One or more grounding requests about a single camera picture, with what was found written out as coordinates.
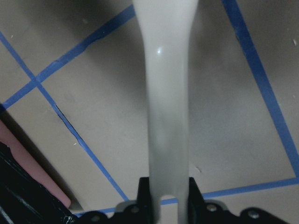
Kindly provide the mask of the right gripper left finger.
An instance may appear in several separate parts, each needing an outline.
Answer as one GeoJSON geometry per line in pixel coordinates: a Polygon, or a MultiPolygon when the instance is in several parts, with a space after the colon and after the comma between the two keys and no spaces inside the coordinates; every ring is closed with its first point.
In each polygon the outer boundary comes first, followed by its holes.
{"type": "Polygon", "coordinates": [[[149,178],[139,179],[137,198],[116,206],[111,217],[99,211],[83,214],[76,221],[77,224],[150,224],[151,223],[151,195],[149,178]]]}

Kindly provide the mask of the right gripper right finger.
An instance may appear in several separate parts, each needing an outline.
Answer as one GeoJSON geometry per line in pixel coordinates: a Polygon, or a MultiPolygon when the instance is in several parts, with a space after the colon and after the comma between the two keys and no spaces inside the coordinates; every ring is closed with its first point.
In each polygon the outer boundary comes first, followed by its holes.
{"type": "Polygon", "coordinates": [[[189,224],[287,224],[287,222],[263,209],[249,207],[234,215],[224,203],[205,200],[193,177],[189,178],[189,224]]]}

